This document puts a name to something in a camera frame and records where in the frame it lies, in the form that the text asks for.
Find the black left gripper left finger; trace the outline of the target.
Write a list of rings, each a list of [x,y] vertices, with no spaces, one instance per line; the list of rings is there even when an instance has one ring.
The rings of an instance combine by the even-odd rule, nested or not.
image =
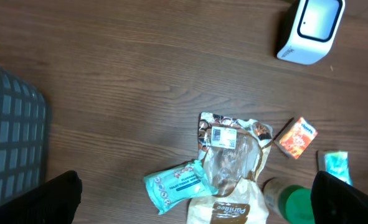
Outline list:
[[[0,207],[0,224],[71,224],[81,202],[82,181],[67,171]]]

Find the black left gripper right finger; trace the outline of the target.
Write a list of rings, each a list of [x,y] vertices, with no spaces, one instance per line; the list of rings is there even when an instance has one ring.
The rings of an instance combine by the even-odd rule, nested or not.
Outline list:
[[[319,171],[311,189],[315,224],[368,224],[368,195]]]

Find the small teal tissue pack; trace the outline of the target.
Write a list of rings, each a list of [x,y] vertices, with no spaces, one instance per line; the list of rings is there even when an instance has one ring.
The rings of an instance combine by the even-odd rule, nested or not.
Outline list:
[[[347,151],[318,151],[317,162],[319,171],[325,171],[352,185]]]

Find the green lid jar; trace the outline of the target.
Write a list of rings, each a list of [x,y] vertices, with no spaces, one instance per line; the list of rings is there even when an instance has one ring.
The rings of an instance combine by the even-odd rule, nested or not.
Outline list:
[[[290,179],[272,178],[263,188],[267,207],[291,224],[315,224],[311,190]]]

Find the small orange tissue pack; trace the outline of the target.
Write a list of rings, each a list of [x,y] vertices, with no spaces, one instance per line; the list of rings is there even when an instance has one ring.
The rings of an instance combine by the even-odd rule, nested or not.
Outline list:
[[[288,157],[298,159],[317,135],[317,130],[300,116],[285,126],[274,143]]]

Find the teal wet wipes pack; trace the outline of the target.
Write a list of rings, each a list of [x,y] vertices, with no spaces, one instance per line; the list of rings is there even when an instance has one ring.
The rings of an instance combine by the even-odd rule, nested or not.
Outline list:
[[[159,215],[183,200],[215,195],[218,192],[208,180],[200,160],[149,174],[144,177],[144,184]]]

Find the beige brown snack bag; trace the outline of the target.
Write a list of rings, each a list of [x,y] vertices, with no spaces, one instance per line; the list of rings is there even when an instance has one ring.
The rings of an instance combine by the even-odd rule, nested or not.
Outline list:
[[[270,153],[271,126],[202,112],[198,158],[218,192],[191,199],[187,223],[265,224],[267,209],[257,179]]]

